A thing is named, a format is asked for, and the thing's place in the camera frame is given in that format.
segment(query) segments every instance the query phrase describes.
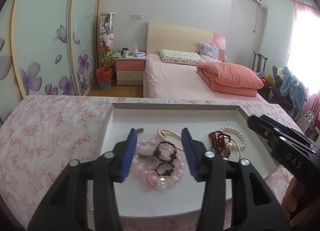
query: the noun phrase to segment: black scrunchie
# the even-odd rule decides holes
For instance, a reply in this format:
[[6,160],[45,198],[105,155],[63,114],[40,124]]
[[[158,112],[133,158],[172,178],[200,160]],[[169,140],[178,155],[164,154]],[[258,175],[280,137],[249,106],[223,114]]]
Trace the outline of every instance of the black scrunchie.
[[[166,161],[166,160],[163,160],[163,159],[160,159],[159,156],[161,155],[161,152],[159,151],[159,146],[161,144],[169,144],[171,145],[173,148],[174,148],[174,153],[170,155],[170,158],[171,160],[170,161]],[[160,161],[162,162],[166,162],[166,163],[171,163],[173,162],[176,158],[177,158],[177,148],[176,146],[173,144],[173,143],[170,143],[168,141],[163,141],[163,142],[160,142],[158,145],[157,145],[157,148],[155,149],[155,151],[153,152],[153,156],[158,158]]]
[[[170,164],[170,165],[172,166],[172,169],[171,169],[171,170],[166,170],[163,174],[159,174],[159,173],[158,173],[158,169],[159,169],[159,167],[160,167],[161,165],[164,165],[164,164]],[[168,163],[168,162],[166,162],[166,163],[160,163],[160,164],[158,165],[158,167],[155,169],[155,172],[158,174],[158,176],[168,176],[168,177],[170,177],[171,174],[173,173],[173,170],[174,170],[174,165],[173,165],[173,163]]]

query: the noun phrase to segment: curtain rod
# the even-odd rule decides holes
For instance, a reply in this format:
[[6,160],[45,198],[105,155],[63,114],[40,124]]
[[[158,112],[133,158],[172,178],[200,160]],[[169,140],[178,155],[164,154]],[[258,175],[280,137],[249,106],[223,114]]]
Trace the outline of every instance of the curtain rod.
[[301,1],[301,0],[290,0],[290,1],[292,1],[292,2],[293,2],[293,1],[299,1],[299,2],[305,3],[305,4],[307,4],[307,5],[313,6],[313,7],[315,7],[316,9],[318,9],[317,6],[315,6],[315,5],[311,4],[311,3],[305,2],[305,1]]

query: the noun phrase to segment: blue clothing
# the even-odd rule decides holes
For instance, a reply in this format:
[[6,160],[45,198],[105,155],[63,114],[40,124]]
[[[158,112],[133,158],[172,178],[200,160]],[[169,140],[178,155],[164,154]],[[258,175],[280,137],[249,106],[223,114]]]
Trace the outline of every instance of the blue clothing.
[[[280,88],[280,94],[282,97],[287,97],[290,94],[293,109],[288,114],[296,122],[301,115],[304,103],[307,101],[307,92],[302,82],[292,75],[287,66],[283,69],[284,79]],[[299,87],[293,85],[297,82],[299,83]]]

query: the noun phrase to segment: wooden floor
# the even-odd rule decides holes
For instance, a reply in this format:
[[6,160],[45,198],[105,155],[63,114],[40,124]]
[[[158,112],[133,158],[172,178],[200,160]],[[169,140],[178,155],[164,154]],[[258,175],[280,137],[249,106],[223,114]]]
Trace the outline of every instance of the wooden floor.
[[89,91],[88,96],[98,97],[127,97],[127,98],[143,98],[143,86],[142,85],[117,85],[117,81],[114,80],[109,89],[100,89],[98,81],[95,80],[95,84]]

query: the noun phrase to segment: white mug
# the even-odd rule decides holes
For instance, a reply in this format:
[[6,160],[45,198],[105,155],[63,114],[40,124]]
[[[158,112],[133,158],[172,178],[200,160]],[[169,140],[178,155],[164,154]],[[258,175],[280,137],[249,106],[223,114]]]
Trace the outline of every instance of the white mug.
[[123,57],[127,58],[129,56],[129,52],[130,52],[129,50],[124,50],[123,51]]

